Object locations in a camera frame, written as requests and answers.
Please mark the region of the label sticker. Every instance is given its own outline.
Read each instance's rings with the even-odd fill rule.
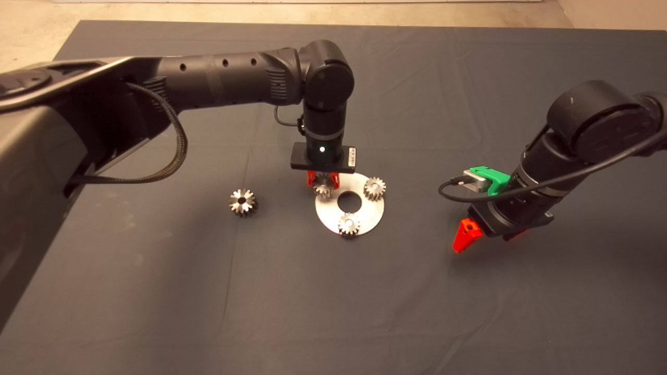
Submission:
[[[357,166],[357,149],[350,147],[350,156],[348,156],[348,167]]]

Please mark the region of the silver gear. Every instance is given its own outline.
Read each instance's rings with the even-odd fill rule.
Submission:
[[[229,208],[233,213],[245,216],[257,208],[257,198],[248,189],[238,189],[229,196]]]
[[[372,201],[376,201],[387,191],[387,184],[378,177],[371,177],[364,184],[364,195]]]
[[[359,219],[355,214],[347,213],[338,221],[338,232],[343,237],[356,236],[359,233]]]
[[[318,173],[313,181],[313,190],[318,197],[329,198],[334,191],[334,183],[328,173]]]

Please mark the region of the center hole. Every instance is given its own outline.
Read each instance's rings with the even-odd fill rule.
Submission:
[[[344,192],[338,197],[338,208],[343,212],[349,212],[353,214],[354,212],[359,211],[362,207],[362,199],[355,192]]]

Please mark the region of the round metal plate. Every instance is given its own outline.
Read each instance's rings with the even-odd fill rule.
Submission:
[[[359,219],[360,227],[357,236],[370,232],[382,219],[384,214],[384,198],[370,201],[364,195],[364,184],[368,177],[360,174],[341,173],[340,187],[331,193],[330,198],[315,197],[315,211],[319,220],[333,233],[338,234],[338,221],[345,214],[338,207],[338,197],[345,192],[354,192],[362,199],[362,206],[354,214]]]

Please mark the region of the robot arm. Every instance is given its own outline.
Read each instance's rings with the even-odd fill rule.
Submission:
[[[471,203],[454,250],[463,251],[482,235],[510,240],[545,226],[554,219],[549,209],[591,173],[665,147],[665,108],[666,94],[629,97],[603,81],[585,82],[562,94],[511,175],[475,167],[441,185],[445,198]],[[488,195],[461,198],[444,192],[454,184]]]
[[[353,88],[342,52],[324,40],[299,51],[55,61],[0,74],[0,330],[79,183],[108,183],[96,176],[171,122],[178,129],[178,113],[302,101],[305,142],[295,143],[291,167],[353,173],[354,149],[342,145]],[[180,161],[187,149],[182,138]]]

